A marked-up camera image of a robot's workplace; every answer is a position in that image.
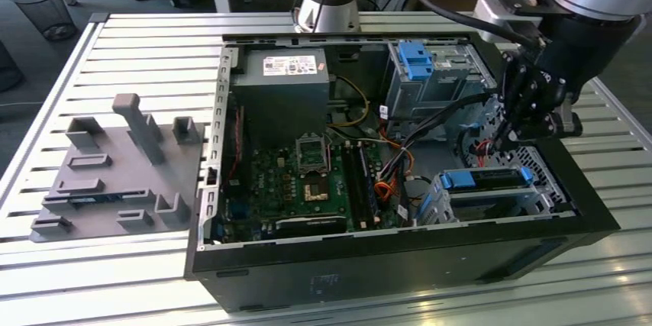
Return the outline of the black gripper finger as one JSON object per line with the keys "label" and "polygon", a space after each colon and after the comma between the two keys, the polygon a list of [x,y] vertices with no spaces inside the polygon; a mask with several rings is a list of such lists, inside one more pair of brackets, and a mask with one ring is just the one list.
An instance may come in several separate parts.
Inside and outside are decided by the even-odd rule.
{"label": "black gripper finger", "polygon": [[566,93],[561,102],[543,117],[546,137],[578,137],[582,134],[581,120],[571,111],[571,93]]}
{"label": "black gripper finger", "polygon": [[566,94],[565,83],[541,71],[519,54],[503,54],[498,77],[501,120],[495,150],[514,150],[546,137],[543,117]]}

